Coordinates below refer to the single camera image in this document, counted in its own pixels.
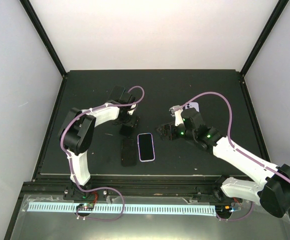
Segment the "teal edged phone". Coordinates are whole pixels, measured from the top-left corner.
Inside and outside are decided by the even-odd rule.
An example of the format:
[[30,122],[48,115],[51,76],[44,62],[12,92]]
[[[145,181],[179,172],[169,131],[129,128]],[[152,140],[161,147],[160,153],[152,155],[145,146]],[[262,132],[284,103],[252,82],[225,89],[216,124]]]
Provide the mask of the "teal edged phone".
[[118,102],[121,99],[122,95],[125,93],[125,91],[125,87],[116,85],[110,92],[108,99]]

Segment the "lilac magsafe cased phone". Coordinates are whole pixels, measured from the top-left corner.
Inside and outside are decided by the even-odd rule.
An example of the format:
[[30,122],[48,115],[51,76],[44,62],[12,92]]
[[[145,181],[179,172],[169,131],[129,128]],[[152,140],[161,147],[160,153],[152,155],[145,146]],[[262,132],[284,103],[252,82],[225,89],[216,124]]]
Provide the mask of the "lilac magsafe cased phone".
[[197,112],[199,112],[200,111],[199,103],[195,102],[195,101],[189,102],[188,104],[186,104],[184,106],[184,109],[185,110],[187,110],[187,109],[195,109]]

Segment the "black magsafe phone case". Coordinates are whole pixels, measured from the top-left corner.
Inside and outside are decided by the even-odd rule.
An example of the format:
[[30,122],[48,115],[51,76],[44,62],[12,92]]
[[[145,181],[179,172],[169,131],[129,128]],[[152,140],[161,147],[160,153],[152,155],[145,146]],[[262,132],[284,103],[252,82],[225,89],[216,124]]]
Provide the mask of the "black magsafe phone case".
[[137,129],[137,125],[126,125],[123,124],[119,130],[119,134],[124,137],[131,137],[133,135],[133,132]]

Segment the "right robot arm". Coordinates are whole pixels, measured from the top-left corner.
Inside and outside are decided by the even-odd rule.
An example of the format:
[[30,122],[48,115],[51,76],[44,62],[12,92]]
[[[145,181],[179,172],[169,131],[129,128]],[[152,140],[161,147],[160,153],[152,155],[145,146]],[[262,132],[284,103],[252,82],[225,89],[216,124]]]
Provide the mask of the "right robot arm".
[[163,140],[186,139],[246,174],[249,180],[226,177],[213,187],[213,198],[219,202],[240,198],[262,206],[274,217],[282,218],[290,209],[290,166],[278,166],[263,160],[231,142],[216,128],[206,126],[201,114],[194,108],[170,109],[174,121],[159,125],[155,130]]

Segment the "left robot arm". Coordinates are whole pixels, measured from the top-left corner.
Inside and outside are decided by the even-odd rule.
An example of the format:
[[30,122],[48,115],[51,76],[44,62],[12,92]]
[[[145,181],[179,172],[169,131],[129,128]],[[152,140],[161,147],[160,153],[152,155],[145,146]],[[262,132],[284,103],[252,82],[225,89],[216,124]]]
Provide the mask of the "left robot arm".
[[80,110],[72,108],[60,129],[60,147],[69,161],[70,179],[77,183],[74,193],[82,200],[93,192],[88,169],[87,152],[91,146],[95,127],[113,121],[121,125],[119,134],[129,137],[137,128],[140,118],[135,114],[136,98],[130,92],[112,93],[103,105]]

